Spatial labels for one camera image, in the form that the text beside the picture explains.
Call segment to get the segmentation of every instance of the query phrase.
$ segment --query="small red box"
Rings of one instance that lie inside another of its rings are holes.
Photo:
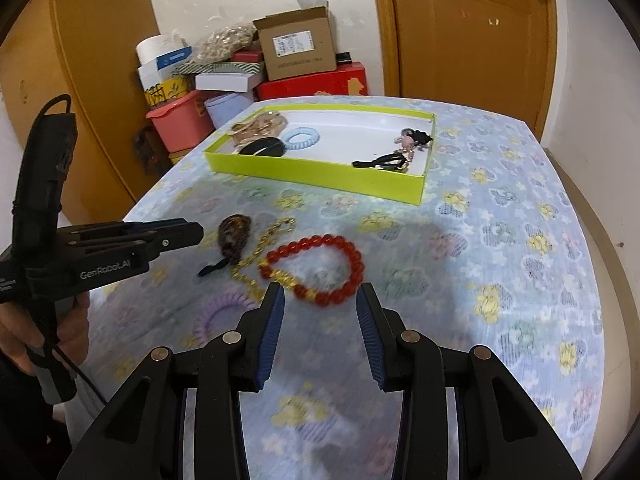
[[[338,65],[332,72],[265,81],[257,86],[261,101],[305,95],[369,95],[362,63]]]
[[[231,56],[231,61],[238,63],[261,63],[264,61],[264,54],[261,50],[238,50]]]

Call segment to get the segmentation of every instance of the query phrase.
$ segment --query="clear plastic bag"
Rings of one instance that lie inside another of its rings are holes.
[[[238,50],[250,46],[254,34],[253,23],[236,23],[219,28],[193,46],[191,59],[202,64],[224,61]]]

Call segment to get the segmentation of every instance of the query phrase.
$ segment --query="metal screw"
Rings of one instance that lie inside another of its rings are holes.
[[[400,334],[402,341],[407,343],[417,343],[420,341],[420,334],[418,334],[415,330],[405,330]]]
[[[236,332],[235,330],[231,330],[222,336],[222,341],[224,341],[228,345],[233,345],[242,339],[242,334]]]
[[[487,359],[491,359],[491,350],[489,350],[486,346],[476,346],[474,348],[474,355],[478,359],[482,359],[486,361]]]
[[[151,358],[154,361],[162,361],[163,359],[166,359],[168,355],[169,351],[164,346],[159,346],[151,351]]]

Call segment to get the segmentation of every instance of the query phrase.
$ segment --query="floral tablecloth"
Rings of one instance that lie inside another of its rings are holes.
[[[214,134],[126,218],[184,217],[200,222],[206,236],[199,247],[163,254],[143,276],[92,293],[84,369],[98,387],[113,395],[155,346],[196,348],[193,329],[201,310],[220,294],[246,292],[228,269],[196,276],[204,264],[220,259],[216,239],[223,218],[242,213],[253,219],[248,251],[275,219],[293,216],[297,227],[280,242],[324,233],[353,241],[363,254],[365,279],[407,327],[441,346],[491,347],[583,467],[604,373],[600,303],[574,210],[527,126],[420,100],[318,96],[278,103],[292,101],[434,112],[437,144],[422,205],[214,174],[202,155]],[[346,264],[329,249],[316,251],[289,264],[306,285],[333,288],[347,275]],[[255,267],[250,272],[259,279]],[[220,313],[210,336],[235,327],[241,314]],[[78,396],[66,406],[74,442],[99,411],[84,384],[78,385]],[[186,478],[193,477],[190,397]],[[354,298],[320,309],[287,292],[271,379],[260,394],[242,394],[241,409],[254,480],[390,477],[401,394],[382,393],[371,377]],[[449,418],[449,477],[456,478],[454,411]]]

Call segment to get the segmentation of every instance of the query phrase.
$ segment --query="white paper roll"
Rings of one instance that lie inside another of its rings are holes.
[[[149,61],[153,61],[156,57],[162,56],[162,54],[168,54],[184,46],[182,39],[177,34],[160,34],[140,41],[136,47],[136,53],[138,54],[140,65],[144,65]]]

